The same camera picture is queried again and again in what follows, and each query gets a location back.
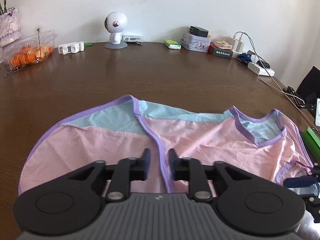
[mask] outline black circular pad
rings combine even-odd
[[[36,201],[37,208],[43,213],[59,214],[67,211],[74,203],[73,197],[63,192],[42,195]]]
[[[233,228],[254,236],[296,230],[304,215],[304,202],[294,192],[264,181],[249,179],[229,185],[218,198],[220,215]]]
[[[245,205],[254,212],[271,214],[282,207],[281,199],[268,192],[255,192],[247,196],[244,200]]]
[[[83,181],[49,181],[24,192],[13,211],[20,228],[59,236],[89,225],[102,208],[101,198]]]

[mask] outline charging cable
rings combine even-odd
[[[254,55],[254,61],[256,60],[256,57],[258,57],[258,59],[259,59],[260,62],[261,62],[262,67],[266,70],[266,72],[268,73],[268,75],[271,77],[271,79],[273,80],[273,82],[276,83],[276,85],[279,87],[280,90],[277,89],[277,88],[275,88],[274,86],[271,86],[271,85],[268,84],[267,82],[265,82],[265,81],[261,78],[261,76],[257,73],[256,69],[254,68],[255,73],[258,75],[259,79],[260,79],[263,83],[265,83],[266,85],[268,85],[269,87],[272,87],[273,89],[279,91],[280,93],[283,93],[284,96],[285,96],[287,99],[289,99],[289,101],[293,104],[293,106],[300,112],[300,114],[304,117],[304,119],[308,122],[308,124],[313,128],[313,130],[315,130],[315,131],[320,135],[320,132],[319,132],[319,130],[317,129],[317,127],[308,119],[308,117],[296,106],[296,104],[295,104],[288,96],[295,97],[295,98],[299,99],[300,101],[303,102],[303,104],[305,104],[305,102],[304,102],[301,98],[299,98],[299,97],[297,97],[297,96],[295,96],[295,95],[291,95],[291,94],[288,94],[288,93],[285,93],[285,92],[282,91],[282,88],[279,86],[279,84],[274,80],[274,78],[270,75],[270,73],[268,72],[268,70],[265,68],[265,66],[264,66],[264,64],[263,64],[263,61],[264,61],[264,60],[263,60],[263,58],[261,58],[261,57],[258,55],[258,53],[256,52],[256,49],[255,49],[255,46],[254,46],[254,44],[253,44],[253,40],[251,39],[251,37],[250,37],[247,33],[245,33],[245,32],[236,32],[235,35],[233,36],[234,39],[236,38],[236,35],[237,35],[238,33],[241,33],[241,36],[240,36],[240,38],[239,38],[239,41],[241,40],[243,34],[248,37],[248,39],[249,39],[249,41],[250,41],[250,44],[251,44],[251,47],[252,47],[252,49],[253,49],[253,51],[254,51],[254,53],[255,53],[255,55]]]

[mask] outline gray gripper base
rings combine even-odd
[[[302,240],[295,233],[257,237],[225,225],[209,204],[186,194],[132,193],[127,201],[108,204],[91,225],[65,236],[23,232],[17,240]]]
[[[125,42],[121,41],[119,44],[112,44],[111,42],[107,42],[104,47],[106,49],[123,49],[128,47],[128,44],[126,44]]]

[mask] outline clear plastic lid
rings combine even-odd
[[[35,34],[24,39],[19,39],[3,48],[2,57],[6,60],[20,52],[25,52],[34,48],[41,48],[51,43],[55,38],[56,34],[54,30],[51,30],[40,32],[39,35]]]

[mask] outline black chair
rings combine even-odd
[[[303,79],[297,89],[297,95],[305,101],[306,104],[314,106],[309,112],[316,117],[317,98],[320,98],[320,70],[312,67],[307,76]]]

